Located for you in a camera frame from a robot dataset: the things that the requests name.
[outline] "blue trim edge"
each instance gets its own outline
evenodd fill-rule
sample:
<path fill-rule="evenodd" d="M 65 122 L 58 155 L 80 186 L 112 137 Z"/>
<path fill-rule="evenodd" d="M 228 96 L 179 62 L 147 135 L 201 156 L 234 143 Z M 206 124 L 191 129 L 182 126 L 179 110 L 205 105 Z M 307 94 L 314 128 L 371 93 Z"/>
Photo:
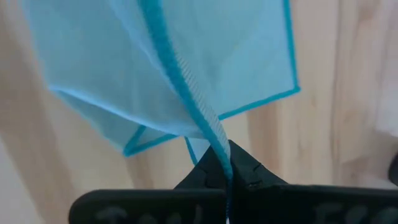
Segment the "blue trim edge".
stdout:
<path fill-rule="evenodd" d="M 195 156 L 195 153 L 193 152 L 191 142 L 189 141 L 189 139 L 187 137 L 184 137 L 184 139 L 185 139 L 185 143 L 187 144 L 189 156 L 191 157 L 192 163 L 193 163 L 193 165 L 196 166 L 198 164 L 198 159 Z"/>
<path fill-rule="evenodd" d="M 219 115 L 218 117 L 219 117 L 220 120 L 224 120 L 224 119 L 226 119 L 226 118 L 235 116 L 235 115 L 240 114 L 240 113 L 243 113 L 243 112 L 245 112 L 245 111 L 248 111 L 248 110 L 257 108 L 257 107 L 262 106 L 262 105 L 266 105 L 266 104 L 268 104 L 268 103 L 271 103 L 271 102 L 273 102 L 273 101 L 280 100 L 280 99 L 285 98 L 285 97 L 287 97 L 287 96 L 291 96 L 291 95 L 293 95 L 294 93 L 298 93 L 299 91 L 300 91 L 300 87 L 299 87 L 299 86 L 296 86 L 296 87 L 295 87 L 294 89 L 292 89 L 292 90 L 288 90 L 288 91 L 285 91 L 285 92 L 282 92 L 282 93 L 278 93 L 278 94 L 272 95 L 272 96 L 270 96 L 270 97 L 268 97 L 268 98 L 266 98 L 266 99 L 263 99 L 263 100 L 259 100 L 259 101 L 250 103 L 250 104 L 248 104 L 248 105 L 246 105 L 246 106 L 242 106 L 241 108 L 232 110 L 232 111 L 230 111 L 230 112 L 223 113 L 223 114 Z"/>
<path fill-rule="evenodd" d="M 142 134 L 144 134 L 144 131 L 147 127 L 145 127 L 144 125 L 140 125 L 137 128 L 136 133 L 133 135 L 133 137 L 130 139 L 130 141 L 126 144 L 126 147 L 124 147 L 123 149 L 123 155 L 124 156 L 131 156 L 136 152 L 133 152 L 133 148 L 134 146 L 137 144 L 139 138 L 142 136 Z"/>
<path fill-rule="evenodd" d="M 150 147 L 154 147 L 154 146 L 156 146 L 158 144 L 161 144 L 163 142 L 169 141 L 169 140 L 171 140 L 173 138 L 176 138 L 176 137 L 178 137 L 178 136 L 173 135 L 173 134 L 165 134 L 162 137 L 159 137 L 159 138 L 157 138 L 155 140 L 151 140 L 149 142 L 145 142 L 144 144 L 141 144 L 141 145 L 135 147 L 134 148 L 134 152 L 132 152 L 132 153 L 130 153 L 128 155 L 125 155 L 125 156 L 133 156 L 133 155 L 135 155 L 137 153 L 145 151 L 146 149 L 148 149 Z"/>
<path fill-rule="evenodd" d="M 284 0 L 285 27 L 287 33 L 287 45 L 289 46 L 290 66 L 293 70 L 293 85 L 295 88 L 299 86 L 299 78 L 297 75 L 297 63 L 294 47 L 294 33 L 292 13 L 290 11 L 290 1 Z"/>

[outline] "wooden surface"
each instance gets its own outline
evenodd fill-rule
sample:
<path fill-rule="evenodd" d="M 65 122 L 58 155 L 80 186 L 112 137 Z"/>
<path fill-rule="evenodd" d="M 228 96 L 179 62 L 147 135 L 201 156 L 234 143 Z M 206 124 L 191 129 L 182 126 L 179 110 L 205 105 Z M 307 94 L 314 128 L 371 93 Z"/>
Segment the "wooden surface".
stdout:
<path fill-rule="evenodd" d="M 66 223 L 89 190 L 172 188 L 190 172 L 182 139 L 125 159 L 45 90 L 21 10 L 5 3 L 1 223 Z M 386 171 L 398 151 L 398 2 L 291 5 L 302 92 L 224 121 L 228 137 L 291 183 L 395 188 Z"/>

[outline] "wooden wall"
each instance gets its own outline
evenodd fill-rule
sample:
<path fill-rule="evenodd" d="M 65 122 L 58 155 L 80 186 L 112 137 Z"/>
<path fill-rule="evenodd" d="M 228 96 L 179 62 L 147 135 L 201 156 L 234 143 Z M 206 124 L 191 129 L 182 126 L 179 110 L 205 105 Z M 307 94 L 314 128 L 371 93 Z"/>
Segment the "wooden wall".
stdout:
<path fill-rule="evenodd" d="M 23 211 L 26 223 L 66 223 L 70 204 L 89 190 L 172 188 L 190 172 L 181 139 L 128 159 L 114 151 L 45 89 L 21 10 L 15 1 L 0 6 L 0 156 L 8 161 L 0 179 L 15 186 L 0 194 L 0 222 Z M 291 6 L 302 92 L 225 121 L 228 137 L 291 183 L 392 187 L 398 2 Z"/>

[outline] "light blue mesh bag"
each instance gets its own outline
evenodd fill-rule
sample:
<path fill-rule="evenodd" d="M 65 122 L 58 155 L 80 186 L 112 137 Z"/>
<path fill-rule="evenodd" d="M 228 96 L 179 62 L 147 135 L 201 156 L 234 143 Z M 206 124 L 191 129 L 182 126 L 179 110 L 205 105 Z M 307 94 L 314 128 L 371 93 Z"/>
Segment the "light blue mesh bag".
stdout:
<path fill-rule="evenodd" d="M 24 0 L 49 88 L 126 156 L 299 91 L 288 0 Z"/>

